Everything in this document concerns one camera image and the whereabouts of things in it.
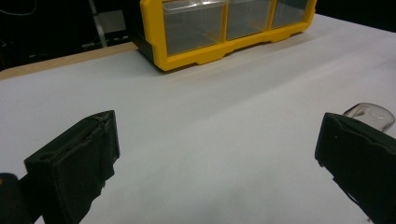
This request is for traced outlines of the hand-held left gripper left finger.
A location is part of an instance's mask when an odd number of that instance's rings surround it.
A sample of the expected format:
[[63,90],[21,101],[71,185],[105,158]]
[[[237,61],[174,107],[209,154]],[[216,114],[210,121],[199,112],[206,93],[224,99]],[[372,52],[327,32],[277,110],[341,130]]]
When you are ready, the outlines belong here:
[[29,214],[46,224],[78,224],[115,174],[120,157],[113,110],[82,119],[24,160]]

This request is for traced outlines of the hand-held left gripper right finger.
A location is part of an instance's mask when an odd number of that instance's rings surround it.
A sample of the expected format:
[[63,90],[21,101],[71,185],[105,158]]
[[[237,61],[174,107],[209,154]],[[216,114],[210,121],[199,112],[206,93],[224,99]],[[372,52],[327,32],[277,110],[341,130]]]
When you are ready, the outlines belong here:
[[374,224],[396,224],[396,139],[356,119],[324,115],[318,164]]

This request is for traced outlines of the clear plastic drawer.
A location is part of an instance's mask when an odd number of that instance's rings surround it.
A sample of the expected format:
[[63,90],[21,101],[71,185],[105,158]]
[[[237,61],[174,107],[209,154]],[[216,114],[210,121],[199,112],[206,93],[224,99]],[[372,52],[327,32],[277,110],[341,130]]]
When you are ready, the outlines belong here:
[[308,0],[276,0],[272,28],[280,28],[302,21],[307,5]]
[[226,39],[233,40],[264,31],[271,6],[272,0],[230,0]]
[[163,2],[166,48],[169,56],[218,44],[225,0]]
[[396,122],[396,117],[385,107],[371,103],[356,104],[344,116],[359,120],[383,133]]

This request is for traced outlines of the yellow drawer organizer cabinet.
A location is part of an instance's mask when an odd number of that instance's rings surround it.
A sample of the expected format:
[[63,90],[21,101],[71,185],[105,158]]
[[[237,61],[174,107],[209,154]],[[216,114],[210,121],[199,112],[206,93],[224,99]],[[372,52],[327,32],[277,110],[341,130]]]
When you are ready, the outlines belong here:
[[172,0],[122,0],[122,12],[131,40],[150,62],[163,71],[171,71],[192,64],[211,63],[236,50],[266,42],[275,43],[298,34],[310,26],[318,0],[308,0],[302,21],[275,29],[272,28],[272,22],[276,0],[272,0],[267,28],[257,34],[233,40],[226,39],[230,0],[225,0],[220,42],[172,56],[167,54],[163,19],[163,2],[167,1]]

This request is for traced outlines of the metal stand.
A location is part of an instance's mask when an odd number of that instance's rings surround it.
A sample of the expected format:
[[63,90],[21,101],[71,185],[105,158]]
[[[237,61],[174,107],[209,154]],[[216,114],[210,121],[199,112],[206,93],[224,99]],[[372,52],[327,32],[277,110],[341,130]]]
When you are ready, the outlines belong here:
[[93,21],[95,24],[95,28],[100,40],[100,44],[102,46],[102,48],[106,48],[107,47],[107,42],[106,42],[106,37],[105,37],[105,32],[104,29],[102,27],[102,24],[100,22],[100,17],[99,14],[97,12],[94,0],[88,0],[90,8],[91,8],[91,12],[92,12],[92,17],[93,17]]

